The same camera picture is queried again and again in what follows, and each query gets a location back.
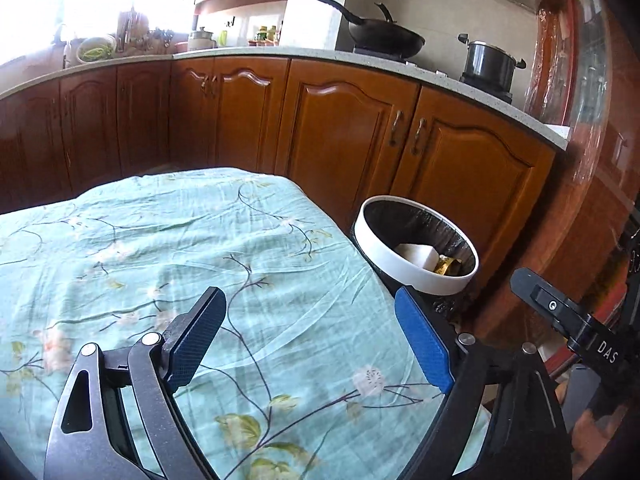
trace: wok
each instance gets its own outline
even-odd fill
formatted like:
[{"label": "wok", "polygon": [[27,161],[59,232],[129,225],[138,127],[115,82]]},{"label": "wok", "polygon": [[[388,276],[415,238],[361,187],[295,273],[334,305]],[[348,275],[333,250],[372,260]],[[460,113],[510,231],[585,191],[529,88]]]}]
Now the wok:
[{"label": "wok", "polygon": [[391,56],[415,56],[424,46],[424,38],[407,28],[396,25],[384,4],[376,4],[385,20],[356,16],[335,0],[318,0],[340,10],[349,22],[349,34],[357,48],[365,48]]}]

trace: wooden door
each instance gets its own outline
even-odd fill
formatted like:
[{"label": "wooden door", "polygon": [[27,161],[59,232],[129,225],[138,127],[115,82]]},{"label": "wooden door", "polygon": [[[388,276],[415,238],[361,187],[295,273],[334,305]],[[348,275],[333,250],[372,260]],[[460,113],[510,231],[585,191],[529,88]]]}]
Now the wooden door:
[{"label": "wooden door", "polygon": [[289,60],[216,59],[216,130],[210,166],[273,173]]},{"label": "wooden door", "polygon": [[48,81],[4,100],[0,167],[13,208],[71,198],[60,129],[60,87]]},{"label": "wooden door", "polygon": [[435,209],[469,236],[482,287],[527,221],[554,155],[522,126],[424,87],[391,193]]},{"label": "wooden door", "polygon": [[170,61],[118,67],[118,143],[123,176],[169,162]]},{"label": "wooden door", "polygon": [[215,130],[214,58],[172,62],[169,102],[169,160],[182,170],[207,167]]},{"label": "wooden door", "polygon": [[343,231],[363,200],[389,192],[418,84],[321,61],[291,61],[276,173]]},{"label": "wooden door", "polygon": [[116,127],[116,67],[60,80],[62,136],[74,193],[122,177]]}]

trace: granite countertop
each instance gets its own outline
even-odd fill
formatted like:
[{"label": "granite countertop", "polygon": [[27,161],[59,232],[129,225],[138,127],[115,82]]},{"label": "granite countertop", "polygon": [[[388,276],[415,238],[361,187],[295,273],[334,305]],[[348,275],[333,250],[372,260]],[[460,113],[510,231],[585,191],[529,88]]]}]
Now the granite countertop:
[{"label": "granite countertop", "polygon": [[193,57],[210,57],[210,56],[283,56],[283,57],[303,57],[311,59],[323,59],[327,61],[337,61],[348,63],[352,65],[365,66],[376,70],[382,70],[384,72],[395,73],[401,76],[409,77],[425,84],[443,88],[447,91],[454,92],[462,95],[472,101],[475,101],[481,105],[495,110],[496,112],[508,117],[526,129],[532,131],[535,134],[543,137],[549,143],[556,148],[565,150],[567,147],[567,139],[559,135],[557,132],[545,126],[540,121],[527,115],[522,110],[518,110],[516,107],[501,101],[500,99],[489,95],[473,86],[469,86],[465,83],[461,83],[455,79],[437,75],[435,72],[430,72],[423,68],[410,65],[401,64],[395,61],[386,59],[380,59],[373,56],[363,56],[362,54],[353,54],[351,52],[342,52],[339,50],[321,50],[311,48],[299,48],[288,46],[247,46],[247,47],[229,47],[229,48],[216,48],[210,50],[197,50],[194,52],[185,52],[183,54],[166,54],[160,56],[132,56],[121,57],[118,59],[108,59],[105,61],[97,61],[94,63],[88,63],[85,65],[75,66],[58,72],[53,72],[36,79],[27,81],[18,86],[15,86],[5,92],[0,93],[0,100],[8,97],[11,94],[24,90],[29,86],[33,86],[38,83],[42,83],[51,79],[55,79],[62,76],[73,75],[84,70],[93,70],[95,68],[108,67],[120,64],[144,62],[144,61],[158,61],[158,60],[171,60],[171,59],[191,59]]}]

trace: metal bolt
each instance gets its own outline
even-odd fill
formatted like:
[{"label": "metal bolt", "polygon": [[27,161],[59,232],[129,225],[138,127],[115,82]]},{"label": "metal bolt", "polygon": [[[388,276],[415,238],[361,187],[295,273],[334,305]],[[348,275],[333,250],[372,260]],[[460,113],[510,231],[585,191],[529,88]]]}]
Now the metal bolt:
[{"label": "metal bolt", "polygon": [[525,354],[533,355],[538,351],[538,349],[533,343],[526,342],[522,343],[522,351]]},{"label": "metal bolt", "polygon": [[463,332],[458,336],[458,341],[460,341],[464,346],[471,346],[475,344],[476,338],[473,334]]},{"label": "metal bolt", "polygon": [[98,349],[98,347],[95,345],[95,343],[87,343],[86,345],[84,345],[80,349],[80,353],[83,356],[87,357],[87,356],[91,355],[92,353],[94,353],[97,349]]},{"label": "metal bolt", "polygon": [[160,334],[158,332],[148,332],[142,336],[143,345],[152,346],[158,341],[160,341]]}]

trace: pot lid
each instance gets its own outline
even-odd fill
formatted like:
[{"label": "pot lid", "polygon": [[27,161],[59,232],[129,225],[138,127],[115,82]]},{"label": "pot lid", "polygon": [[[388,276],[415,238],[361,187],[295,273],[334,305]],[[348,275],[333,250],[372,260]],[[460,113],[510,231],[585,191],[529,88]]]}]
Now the pot lid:
[{"label": "pot lid", "polygon": [[511,59],[513,59],[513,62],[514,62],[514,63],[517,63],[516,59],[515,59],[511,54],[509,54],[508,52],[505,52],[505,51],[504,51],[503,49],[501,49],[499,46],[495,46],[495,45],[492,45],[492,44],[489,44],[489,43],[485,43],[484,41],[470,41],[470,42],[469,42],[469,46],[471,46],[471,45],[482,45],[482,46],[487,46],[487,47],[489,47],[489,48],[492,48],[492,49],[494,49],[494,50],[497,50],[498,52],[503,53],[505,56],[509,56]]},{"label": "pot lid", "polygon": [[189,39],[190,40],[212,40],[213,39],[213,32],[207,32],[206,30],[204,30],[204,27],[200,27],[200,30],[194,30],[190,35],[189,35]]}]

